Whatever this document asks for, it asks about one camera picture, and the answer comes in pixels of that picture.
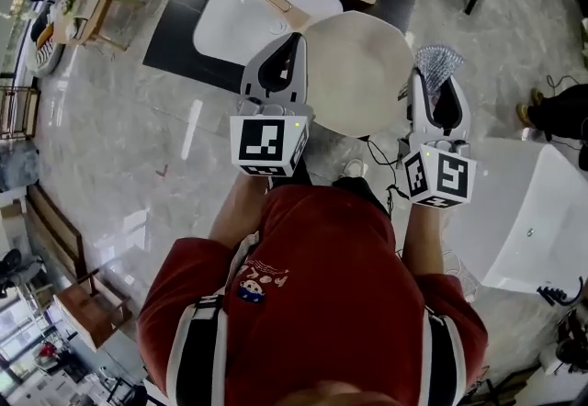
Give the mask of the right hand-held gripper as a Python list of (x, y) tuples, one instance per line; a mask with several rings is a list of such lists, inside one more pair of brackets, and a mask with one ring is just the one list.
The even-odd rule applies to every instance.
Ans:
[(451, 125), (442, 129), (433, 120), (424, 78), (414, 67), (408, 81), (408, 105), (413, 132), (401, 139), (401, 167), (406, 175), (407, 198), (413, 204), (449, 209), (471, 201), (477, 162), (469, 156), (470, 109), (454, 76), (442, 85), (442, 97), (451, 92)]

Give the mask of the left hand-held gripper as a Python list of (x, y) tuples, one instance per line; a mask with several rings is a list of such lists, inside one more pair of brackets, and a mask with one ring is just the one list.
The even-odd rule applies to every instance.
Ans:
[(307, 43), (297, 32), (272, 40), (245, 66), (242, 101), (230, 117), (231, 161), (242, 173), (294, 175), (314, 119), (306, 83)]

